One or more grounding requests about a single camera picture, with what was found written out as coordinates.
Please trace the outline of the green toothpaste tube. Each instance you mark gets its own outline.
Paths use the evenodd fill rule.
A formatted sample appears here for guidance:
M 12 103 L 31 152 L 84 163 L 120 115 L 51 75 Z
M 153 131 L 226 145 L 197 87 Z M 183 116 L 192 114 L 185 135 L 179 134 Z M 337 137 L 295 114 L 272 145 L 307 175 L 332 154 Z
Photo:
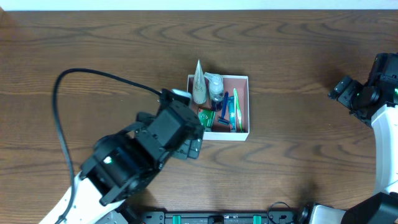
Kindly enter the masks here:
M 229 123 L 231 126 L 231 133 L 236 132 L 236 115 L 235 115 L 235 99 L 234 96 L 230 96 L 227 100 L 228 102 L 228 113 L 229 113 Z

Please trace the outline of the blue disposable razor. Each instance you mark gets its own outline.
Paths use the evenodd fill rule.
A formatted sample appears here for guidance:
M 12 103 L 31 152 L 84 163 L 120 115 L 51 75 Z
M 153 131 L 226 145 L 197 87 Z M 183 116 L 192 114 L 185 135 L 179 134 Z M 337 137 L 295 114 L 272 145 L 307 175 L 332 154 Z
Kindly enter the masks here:
M 226 108 L 228 105 L 228 97 L 229 97 L 229 93 L 226 91 L 224 93 L 224 100 L 223 100 L 223 107 L 221 110 L 221 116 L 218 117 L 218 122 L 223 124 L 223 125 L 229 125 L 229 121 L 227 119 L 225 119 L 225 115 L 226 115 Z

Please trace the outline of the clear sanitizer pump bottle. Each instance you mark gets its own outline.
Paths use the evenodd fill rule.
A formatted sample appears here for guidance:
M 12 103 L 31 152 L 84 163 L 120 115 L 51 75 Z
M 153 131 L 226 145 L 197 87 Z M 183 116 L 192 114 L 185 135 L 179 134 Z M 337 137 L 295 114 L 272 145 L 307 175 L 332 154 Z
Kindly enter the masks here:
M 224 101 L 224 85 L 223 77 L 219 74 L 205 73 L 205 78 L 208 79 L 208 91 L 211 100 L 211 109 L 213 111 L 220 111 L 223 107 Z

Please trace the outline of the green white toothbrush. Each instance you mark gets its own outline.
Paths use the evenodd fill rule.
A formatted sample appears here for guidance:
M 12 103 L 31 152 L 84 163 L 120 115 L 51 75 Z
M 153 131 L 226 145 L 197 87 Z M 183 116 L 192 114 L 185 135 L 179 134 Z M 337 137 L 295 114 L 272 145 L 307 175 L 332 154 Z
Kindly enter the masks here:
M 239 94 L 236 88 L 234 89 L 234 100 L 235 100 L 236 119 L 237 123 L 239 124 L 239 131 L 242 133 L 243 132 L 242 112 L 239 104 Z

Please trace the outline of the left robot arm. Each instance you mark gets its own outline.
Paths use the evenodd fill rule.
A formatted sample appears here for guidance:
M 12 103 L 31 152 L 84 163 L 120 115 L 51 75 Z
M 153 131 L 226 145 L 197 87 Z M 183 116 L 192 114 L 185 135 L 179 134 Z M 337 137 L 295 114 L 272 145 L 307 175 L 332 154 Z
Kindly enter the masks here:
M 144 190 L 170 158 L 198 157 L 204 128 L 191 109 L 191 93 L 162 90 L 159 101 L 156 114 L 139 112 L 134 123 L 95 143 L 42 223 L 96 223 Z

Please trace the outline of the green Dettol soap box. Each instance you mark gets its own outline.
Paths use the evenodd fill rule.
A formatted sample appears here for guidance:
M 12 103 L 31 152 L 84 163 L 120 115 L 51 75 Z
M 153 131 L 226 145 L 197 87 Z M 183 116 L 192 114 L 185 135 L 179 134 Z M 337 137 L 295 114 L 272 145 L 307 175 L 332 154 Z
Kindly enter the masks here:
M 198 118 L 201 125 L 204 127 L 205 132 L 212 132 L 213 122 L 215 119 L 216 112 L 212 110 L 198 109 Z

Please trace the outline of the white Pantene tube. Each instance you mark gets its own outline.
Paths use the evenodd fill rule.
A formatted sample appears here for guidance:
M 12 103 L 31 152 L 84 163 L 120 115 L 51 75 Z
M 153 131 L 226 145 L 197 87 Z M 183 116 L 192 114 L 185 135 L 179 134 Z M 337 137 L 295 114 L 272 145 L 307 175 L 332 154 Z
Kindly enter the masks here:
M 207 101 L 205 76 L 201 67 L 200 60 L 198 60 L 194 74 L 192 95 L 194 102 L 198 105 L 202 105 Z

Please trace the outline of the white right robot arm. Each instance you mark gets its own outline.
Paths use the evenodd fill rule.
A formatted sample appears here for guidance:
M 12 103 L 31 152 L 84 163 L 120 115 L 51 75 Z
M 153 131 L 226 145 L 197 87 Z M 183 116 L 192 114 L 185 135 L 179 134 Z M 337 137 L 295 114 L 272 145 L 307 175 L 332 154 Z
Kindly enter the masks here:
M 373 131 L 375 175 L 370 197 L 348 209 L 312 203 L 298 214 L 297 223 L 397 222 L 397 53 L 379 53 L 365 83 L 345 76 L 329 98 Z

